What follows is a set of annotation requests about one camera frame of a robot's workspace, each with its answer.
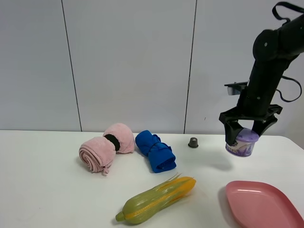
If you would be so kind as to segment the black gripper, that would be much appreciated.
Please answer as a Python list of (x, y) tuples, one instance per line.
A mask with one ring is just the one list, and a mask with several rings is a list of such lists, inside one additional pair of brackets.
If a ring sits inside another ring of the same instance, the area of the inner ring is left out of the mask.
[(282, 107), (276, 104), (264, 102), (261, 97), (249, 97), (247, 95), (247, 86), (239, 95), (237, 106), (219, 116), (219, 120), (224, 124), (225, 141), (228, 145), (233, 145), (238, 134), (243, 127), (238, 120), (254, 120), (252, 131), (259, 136), (277, 122), (275, 114), (280, 114)]

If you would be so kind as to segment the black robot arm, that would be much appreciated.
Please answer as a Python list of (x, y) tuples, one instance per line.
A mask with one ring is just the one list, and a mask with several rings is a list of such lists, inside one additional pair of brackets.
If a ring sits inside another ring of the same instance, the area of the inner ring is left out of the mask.
[(275, 115), (281, 113), (282, 107), (272, 104), (272, 99), (284, 72), (303, 51), (303, 15), (276, 30), (266, 29), (257, 36), (249, 81), (229, 85), (240, 90), (239, 99), (236, 107), (219, 116), (228, 145), (232, 145), (243, 130), (239, 120), (252, 120), (252, 130), (259, 136), (277, 122)]

